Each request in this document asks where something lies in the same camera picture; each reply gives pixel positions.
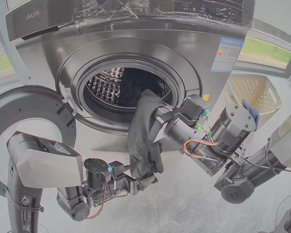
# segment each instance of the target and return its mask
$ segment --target metal pole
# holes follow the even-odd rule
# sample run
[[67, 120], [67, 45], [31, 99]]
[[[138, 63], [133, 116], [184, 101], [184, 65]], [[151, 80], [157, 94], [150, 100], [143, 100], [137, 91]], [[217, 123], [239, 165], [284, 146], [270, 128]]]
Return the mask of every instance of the metal pole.
[[29, 83], [29, 74], [20, 59], [18, 52], [16, 50], [15, 45], [9, 41], [8, 31], [6, 28], [6, 4], [5, 0], [0, 0], [0, 42], [5, 51], [6, 56], [8, 57], [12, 68], [14, 69], [15, 73], [19, 77], [20, 81], [23, 84]]

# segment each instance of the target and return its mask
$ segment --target control panel icon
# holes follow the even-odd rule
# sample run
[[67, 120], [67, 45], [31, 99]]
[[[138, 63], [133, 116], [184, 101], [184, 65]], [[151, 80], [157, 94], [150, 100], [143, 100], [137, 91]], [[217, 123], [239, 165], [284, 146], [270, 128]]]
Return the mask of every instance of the control panel icon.
[[235, 18], [237, 18], [237, 17], [238, 17], [237, 12], [236, 12], [235, 10], [232, 10], [232, 11], [231, 11], [231, 18], [235, 19]]

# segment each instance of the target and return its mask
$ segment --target beige plastic basket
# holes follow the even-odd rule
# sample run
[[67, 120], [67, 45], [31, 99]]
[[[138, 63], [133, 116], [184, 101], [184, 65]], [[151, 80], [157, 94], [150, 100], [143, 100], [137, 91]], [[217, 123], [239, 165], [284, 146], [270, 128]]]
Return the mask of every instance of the beige plastic basket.
[[245, 100], [260, 114], [260, 129], [275, 113], [283, 107], [282, 100], [270, 80], [264, 75], [232, 74], [225, 85], [213, 111], [214, 123], [228, 103], [242, 104]]

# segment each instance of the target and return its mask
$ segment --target energy label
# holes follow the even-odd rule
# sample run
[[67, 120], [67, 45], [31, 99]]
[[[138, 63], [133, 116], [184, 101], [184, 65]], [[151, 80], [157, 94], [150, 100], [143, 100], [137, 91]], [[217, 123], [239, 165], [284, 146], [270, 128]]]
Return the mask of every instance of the energy label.
[[222, 37], [210, 71], [232, 72], [243, 45], [243, 41]]

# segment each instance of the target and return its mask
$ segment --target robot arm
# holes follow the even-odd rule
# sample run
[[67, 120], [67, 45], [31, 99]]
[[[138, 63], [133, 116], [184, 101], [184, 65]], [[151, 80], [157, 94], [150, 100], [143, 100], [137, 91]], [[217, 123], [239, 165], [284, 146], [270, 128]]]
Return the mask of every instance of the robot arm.
[[153, 142], [170, 138], [211, 177], [229, 160], [214, 187], [232, 204], [244, 202], [257, 186], [291, 168], [291, 115], [264, 147], [245, 157], [246, 149], [241, 144], [256, 128], [249, 111], [229, 104], [207, 132], [199, 123], [201, 116], [209, 112], [207, 105], [199, 96], [192, 95], [174, 111], [167, 106], [159, 108], [149, 138]]
[[[181, 108], [173, 110], [165, 105], [157, 109], [149, 139], [170, 138], [211, 177], [229, 161], [214, 186], [232, 204], [244, 202], [257, 186], [291, 168], [291, 115], [263, 148], [246, 159], [241, 144], [256, 128], [248, 110], [227, 105], [207, 132], [199, 123], [209, 115], [207, 106], [199, 96], [191, 95]], [[138, 181], [124, 174], [130, 166], [118, 161], [107, 164], [89, 158], [82, 163], [81, 155], [70, 146], [23, 132], [16, 132], [7, 148], [6, 196], [13, 233], [38, 232], [39, 212], [44, 210], [40, 206], [43, 188], [57, 187], [58, 205], [74, 221], [82, 221], [88, 218], [91, 207], [103, 207], [123, 191], [136, 195], [155, 180], [154, 175]]]
[[74, 221], [85, 220], [91, 207], [116, 198], [120, 192], [136, 195], [155, 176], [142, 181], [124, 174], [130, 166], [86, 159], [70, 146], [23, 132], [7, 142], [10, 156], [7, 181], [12, 233], [38, 233], [43, 188], [57, 187], [57, 203]]

